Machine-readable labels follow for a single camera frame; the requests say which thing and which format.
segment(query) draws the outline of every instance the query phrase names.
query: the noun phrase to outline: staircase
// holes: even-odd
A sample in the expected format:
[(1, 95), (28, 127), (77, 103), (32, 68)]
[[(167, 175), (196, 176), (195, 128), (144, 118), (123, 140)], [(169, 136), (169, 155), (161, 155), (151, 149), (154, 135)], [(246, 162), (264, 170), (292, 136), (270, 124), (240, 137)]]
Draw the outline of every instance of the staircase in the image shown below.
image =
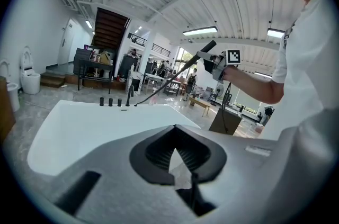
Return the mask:
[(98, 8), (92, 45), (101, 49), (118, 50), (127, 22), (127, 17)]
[(59, 88), (65, 83), (66, 76), (60, 74), (41, 74), (40, 85)]

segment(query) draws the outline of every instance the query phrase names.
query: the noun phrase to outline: railing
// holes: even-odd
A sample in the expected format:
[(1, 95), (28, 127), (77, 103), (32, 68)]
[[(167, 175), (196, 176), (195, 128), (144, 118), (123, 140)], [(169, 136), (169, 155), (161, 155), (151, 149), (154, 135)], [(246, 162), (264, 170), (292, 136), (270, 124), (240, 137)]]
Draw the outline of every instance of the railing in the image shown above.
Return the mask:
[[(138, 45), (140, 45), (140, 46), (144, 46), (144, 47), (145, 47), (146, 42), (147, 42), (146, 39), (144, 39), (144, 38), (142, 38), (142, 37), (139, 37), (139, 36), (137, 36), (137, 35), (134, 35), (134, 34), (132, 34), (132, 33), (129, 33), (129, 34), (128, 34), (128, 38), (131, 39), (131, 41), (132, 41), (133, 43), (138, 44)], [(157, 45), (157, 44), (154, 44), (154, 43), (153, 43), (153, 46), (152, 46), (152, 50), (155, 51), (155, 52), (157, 52), (157, 53), (159, 53), (159, 54), (161, 54), (161, 55), (163, 55), (163, 56), (165, 56), (165, 57), (169, 57), (170, 54), (171, 54), (170, 51), (168, 51), (168, 50), (166, 50), (165, 48), (163, 48), (163, 47), (161, 47), (161, 46), (159, 46), (159, 45)]]
[(152, 46), (152, 50), (155, 52), (160, 53), (161, 55), (164, 55), (165, 57), (169, 57), (170, 56), (170, 51), (164, 49), (163, 47), (157, 45), (157, 44), (153, 44)]
[(145, 47), (146, 42), (147, 42), (147, 40), (145, 40), (144, 38), (139, 37), (139, 36), (137, 36), (137, 35), (134, 35), (134, 34), (132, 34), (132, 33), (129, 33), (128, 36), (127, 36), (127, 38), (131, 39), (131, 41), (132, 41), (133, 43), (136, 43), (136, 44), (138, 44), (138, 45), (140, 45), (140, 46), (144, 46), (144, 47)]

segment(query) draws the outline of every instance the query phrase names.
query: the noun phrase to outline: chair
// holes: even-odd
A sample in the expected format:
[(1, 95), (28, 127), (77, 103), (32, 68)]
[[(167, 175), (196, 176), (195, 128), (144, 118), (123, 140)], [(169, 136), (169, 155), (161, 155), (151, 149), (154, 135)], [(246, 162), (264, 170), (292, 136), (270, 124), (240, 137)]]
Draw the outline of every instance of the chair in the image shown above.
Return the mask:
[(185, 84), (186, 78), (180, 77), (180, 78), (179, 78), (179, 82), (181, 83), (181, 84), (180, 84), (180, 87), (179, 87), (179, 94), (180, 94), (180, 95), (183, 95), (183, 93), (184, 93), (185, 90), (186, 90), (186, 84)]

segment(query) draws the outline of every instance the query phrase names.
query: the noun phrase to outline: door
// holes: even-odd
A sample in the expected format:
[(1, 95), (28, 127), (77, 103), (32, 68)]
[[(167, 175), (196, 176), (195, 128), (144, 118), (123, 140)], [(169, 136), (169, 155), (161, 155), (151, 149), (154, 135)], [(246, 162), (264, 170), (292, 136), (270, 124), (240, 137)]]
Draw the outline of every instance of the door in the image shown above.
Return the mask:
[(74, 38), (75, 25), (76, 23), (72, 19), (69, 19), (63, 40), (61, 41), (60, 45), (58, 58), (59, 65), (68, 63), (69, 52)]

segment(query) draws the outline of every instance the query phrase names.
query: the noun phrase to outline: wooden bench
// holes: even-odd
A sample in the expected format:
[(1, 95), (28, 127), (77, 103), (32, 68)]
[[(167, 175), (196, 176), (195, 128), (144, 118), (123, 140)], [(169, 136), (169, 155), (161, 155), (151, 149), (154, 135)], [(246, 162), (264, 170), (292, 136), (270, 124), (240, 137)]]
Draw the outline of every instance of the wooden bench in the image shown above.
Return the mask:
[(210, 110), (210, 107), (211, 107), (211, 105), (210, 105), (208, 102), (205, 102), (205, 101), (203, 101), (203, 100), (198, 100), (197, 98), (192, 98), (192, 97), (189, 98), (189, 101), (191, 101), (191, 104), (192, 104), (192, 103), (196, 103), (197, 105), (199, 105), (199, 106), (201, 106), (201, 107), (204, 108), (202, 117), (203, 117), (203, 115), (205, 114), (205, 110), (206, 110), (206, 109), (207, 109), (206, 115), (208, 115), (208, 111)]

